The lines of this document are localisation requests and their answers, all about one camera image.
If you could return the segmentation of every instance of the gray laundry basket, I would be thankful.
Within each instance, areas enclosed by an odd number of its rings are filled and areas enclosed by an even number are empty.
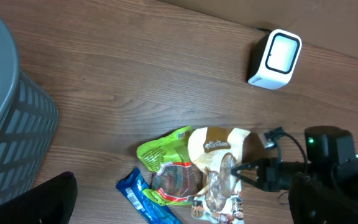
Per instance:
[[[31,188],[58,122],[55,102],[20,71],[0,20],[0,204]]]

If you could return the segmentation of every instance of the wooden floor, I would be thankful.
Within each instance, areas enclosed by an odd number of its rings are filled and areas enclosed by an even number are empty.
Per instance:
[[[78,179],[71,223],[145,223],[115,186],[137,146],[176,128],[308,126],[350,130],[358,152],[358,60],[308,44],[289,85],[247,84],[251,47],[264,35],[154,0],[0,0],[21,69],[57,102],[60,124],[35,184],[70,170]],[[298,149],[281,141],[285,160]],[[248,154],[255,148],[247,143]],[[244,188],[251,223],[291,223],[278,194]],[[173,207],[183,223],[189,207]]]

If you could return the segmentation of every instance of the blue candy wrapper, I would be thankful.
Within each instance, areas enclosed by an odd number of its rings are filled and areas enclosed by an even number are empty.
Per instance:
[[[116,187],[149,224],[181,224],[167,206],[154,203],[142,193],[144,189],[150,187],[138,168],[135,168],[128,177],[120,180]]]

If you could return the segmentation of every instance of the plastic packaging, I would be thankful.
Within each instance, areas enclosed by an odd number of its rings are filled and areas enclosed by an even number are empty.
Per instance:
[[[191,161],[207,177],[191,207],[195,219],[211,223],[244,223],[241,182],[231,175],[242,160],[244,139],[250,132],[239,129],[200,128],[188,141]]]
[[[187,149],[192,132],[193,129],[187,126],[138,147],[138,158],[149,171],[155,172],[152,189],[143,190],[143,194],[153,202],[159,205],[191,205],[197,193]]]
[[[149,224],[181,224],[167,206],[152,202],[142,193],[149,188],[149,185],[138,168],[135,168],[128,177],[120,180],[116,187]]]

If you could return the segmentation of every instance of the green snack wrapper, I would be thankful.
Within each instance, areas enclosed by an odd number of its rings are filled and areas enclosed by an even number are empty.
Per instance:
[[[187,126],[137,148],[137,157],[154,172],[152,188],[142,193],[159,205],[191,205],[197,187],[187,144]]]

